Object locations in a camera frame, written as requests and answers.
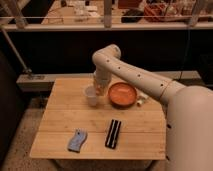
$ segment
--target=tiled floor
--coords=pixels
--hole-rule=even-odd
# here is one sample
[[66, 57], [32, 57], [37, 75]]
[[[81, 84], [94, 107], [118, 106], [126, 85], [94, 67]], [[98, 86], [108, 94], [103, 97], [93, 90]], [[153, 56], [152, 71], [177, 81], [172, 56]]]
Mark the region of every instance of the tiled floor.
[[[11, 148], [6, 156], [2, 171], [56, 171], [53, 163], [45, 159], [31, 159], [30, 148], [38, 129], [44, 108], [33, 99], [26, 110]], [[143, 171], [149, 161], [109, 161], [109, 160], [57, 160], [70, 171]], [[152, 171], [163, 171], [164, 162], [158, 162]]]

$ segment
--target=orange bowl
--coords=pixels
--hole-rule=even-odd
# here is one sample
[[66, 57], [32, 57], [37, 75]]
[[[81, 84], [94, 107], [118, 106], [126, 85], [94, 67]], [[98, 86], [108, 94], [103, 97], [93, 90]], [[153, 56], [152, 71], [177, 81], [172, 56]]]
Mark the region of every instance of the orange bowl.
[[137, 99], [136, 89], [125, 82], [118, 82], [110, 86], [108, 90], [109, 100], [118, 107], [128, 107]]

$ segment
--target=wooden table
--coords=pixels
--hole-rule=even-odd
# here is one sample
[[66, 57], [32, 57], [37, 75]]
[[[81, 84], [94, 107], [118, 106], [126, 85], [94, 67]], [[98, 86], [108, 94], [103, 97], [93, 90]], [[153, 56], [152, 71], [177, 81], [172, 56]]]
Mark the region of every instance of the wooden table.
[[[161, 105], [149, 98], [144, 105], [121, 110], [106, 96], [90, 107], [84, 88], [92, 78], [61, 78], [55, 81], [30, 157], [45, 159], [134, 159], [165, 158], [165, 118]], [[105, 147], [111, 119], [122, 121], [115, 150]], [[76, 129], [88, 132], [80, 153], [67, 150]]]

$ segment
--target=table leg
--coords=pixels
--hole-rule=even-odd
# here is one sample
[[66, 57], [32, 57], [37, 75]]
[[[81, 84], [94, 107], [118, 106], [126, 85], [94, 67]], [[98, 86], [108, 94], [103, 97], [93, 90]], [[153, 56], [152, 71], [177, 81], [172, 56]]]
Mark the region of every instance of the table leg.
[[149, 166], [145, 169], [145, 171], [153, 171], [153, 168], [156, 166], [158, 163], [158, 160], [152, 160]]
[[49, 159], [49, 161], [54, 165], [54, 167], [57, 169], [57, 171], [64, 170], [55, 159]]

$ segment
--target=paper cup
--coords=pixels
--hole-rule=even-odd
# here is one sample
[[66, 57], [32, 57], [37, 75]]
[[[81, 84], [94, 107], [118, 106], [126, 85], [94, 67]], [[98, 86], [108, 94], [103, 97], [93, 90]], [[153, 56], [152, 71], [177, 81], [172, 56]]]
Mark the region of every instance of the paper cup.
[[96, 91], [93, 85], [86, 87], [84, 94], [90, 106], [96, 106], [98, 104], [98, 96], [96, 95]]

